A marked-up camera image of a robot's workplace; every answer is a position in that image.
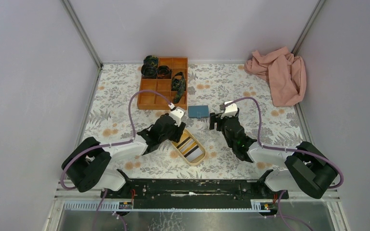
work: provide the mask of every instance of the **white arm segment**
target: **white arm segment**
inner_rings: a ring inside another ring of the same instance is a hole
[[[115,169],[107,167],[95,187],[118,191],[124,184],[125,179],[122,174]]]
[[[118,142],[122,141],[129,141],[132,138],[122,139]],[[111,147],[108,152],[110,152],[111,160],[110,164],[113,164],[116,161],[126,158],[134,158],[137,155],[142,155],[147,149],[147,143],[145,142],[144,138],[141,136],[135,136],[133,142],[123,145],[118,145],[115,147]]]
[[[185,110],[177,107],[175,110],[170,112],[170,117],[175,120],[175,125],[180,126],[182,117],[185,115]]]
[[[266,146],[286,148],[285,146],[278,146],[278,145],[267,145],[266,144]],[[293,153],[294,152],[285,152],[285,151],[265,149],[265,148],[262,148],[258,142],[254,142],[249,147],[248,156],[253,162],[271,163],[273,165],[286,168],[286,165],[284,164],[284,162],[286,161],[287,156],[290,156]]]
[[[266,146],[279,147],[283,149],[295,148],[267,144]],[[294,152],[265,149],[262,148],[258,142],[253,143],[248,151],[249,158],[253,162],[271,163],[283,168],[287,168],[284,162],[286,161],[287,157],[292,155],[293,153]],[[293,176],[287,169],[274,170],[266,177],[266,180],[264,182],[269,187],[269,189],[274,192],[278,192],[280,190],[301,191]]]
[[[266,177],[266,180],[264,182],[269,187],[269,189],[274,192],[278,192],[280,190],[301,192],[301,189],[287,169],[274,170]]]
[[[111,147],[110,156],[111,160],[108,163],[106,170],[104,171],[103,175],[101,176],[100,180],[96,184],[97,188],[106,188],[111,189],[113,191],[118,191],[122,188],[125,184],[125,179],[115,169],[113,169],[112,163],[117,162],[121,159],[125,158],[134,158],[137,155],[142,155],[147,149],[147,144],[141,136],[135,136],[135,139],[132,143],[118,145],[116,147]]]
[[[236,105],[236,103],[233,103],[225,108],[225,111],[221,115],[221,119],[223,119],[225,116],[227,117],[236,116],[237,113],[238,113],[238,106]]]

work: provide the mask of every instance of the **black metal base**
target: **black metal base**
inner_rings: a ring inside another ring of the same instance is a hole
[[[281,191],[271,191],[262,180],[129,179],[124,172],[119,172],[126,183],[117,192],[108,190],[106,198],[131,199],[135,190],[134,208],[137,209],[251,208],[251,199],[272,200],[275,194],[281,194]],[[288,198],[288,193],[284,193],[282,199]]]

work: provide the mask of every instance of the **rolled fabric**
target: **rolled fabric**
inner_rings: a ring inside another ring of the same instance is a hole
[[[172,91],[178,91],[175,95],[174,99],[172,100],[173,103],[179,103],[179,101],[182,98],[182,95],[184,94],[186,89],[186,79],[184,77],[184,74],[182,72],[178,72],[172,77]]]
[[[149,55],[144,59],[144,64],[148,64],[156,68],[158,66],[158,57]]]
[[[159,66],[157,68],[157,78],[169,79],[172,76],[172,70],[168,66]]]
[[[252,54],[244,69],[269,83],[274,106],[293,106],[303,100],[307,76],[300,56],[294,57],[287,47],[267,55]]]
[[[149,64],[144,64],[141,67],[142,78],[157,78],[157,69]]]

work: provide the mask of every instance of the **gray wall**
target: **gray wall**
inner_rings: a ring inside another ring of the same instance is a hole
[[[71,0],[103,62],[244,62],[293,48],[317,0]]]
[[[327,1],[300,55],[311,133],[344,172],[339,194],[351,230],[370,230],[370,1]]]
[[[0,0],[0,230],[42,229],[95,75],[60,1]]]

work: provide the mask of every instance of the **red wire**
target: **red wire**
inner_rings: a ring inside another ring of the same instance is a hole
[[[275,203],[275,202],[276,202],[277,198],[278,198],[277,194],[274,194],[274,195],[273,195],[273,203]]]
[[[132,201],[134,200],[135,197],[135,190],[131,189],[131,206],[133,206]]]

